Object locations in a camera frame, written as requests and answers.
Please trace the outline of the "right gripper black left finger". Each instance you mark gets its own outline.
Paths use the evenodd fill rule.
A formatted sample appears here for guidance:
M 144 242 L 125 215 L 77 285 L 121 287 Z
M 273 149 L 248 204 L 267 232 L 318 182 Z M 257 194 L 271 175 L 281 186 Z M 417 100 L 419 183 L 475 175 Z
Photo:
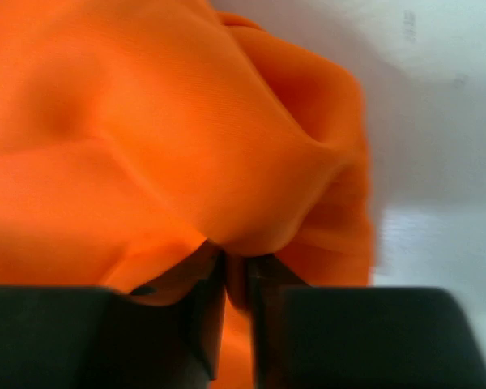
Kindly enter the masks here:
M 0 285 L 0 388 L 207 388 L 224 301 L 210 244 L 128 293 Z

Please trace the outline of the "orange jacket with pink lining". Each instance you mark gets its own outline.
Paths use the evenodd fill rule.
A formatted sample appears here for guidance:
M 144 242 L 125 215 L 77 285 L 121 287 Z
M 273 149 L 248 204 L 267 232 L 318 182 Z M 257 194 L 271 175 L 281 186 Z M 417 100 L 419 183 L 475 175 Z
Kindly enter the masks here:
M 0 1 L 0 284 L 128 292 L 231 259 L 216 388 L 251 388 L 242 260 L 364 286 L 359 84 L 207 1 Z

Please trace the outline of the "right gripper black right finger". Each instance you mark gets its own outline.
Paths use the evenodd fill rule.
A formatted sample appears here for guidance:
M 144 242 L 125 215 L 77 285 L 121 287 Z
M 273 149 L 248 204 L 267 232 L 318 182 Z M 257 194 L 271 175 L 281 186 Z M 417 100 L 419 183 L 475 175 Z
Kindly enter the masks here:
M 486 361 L 446 290 L 320 287 L 275 256 L 247 263 L 257 388 L 486 388 Z

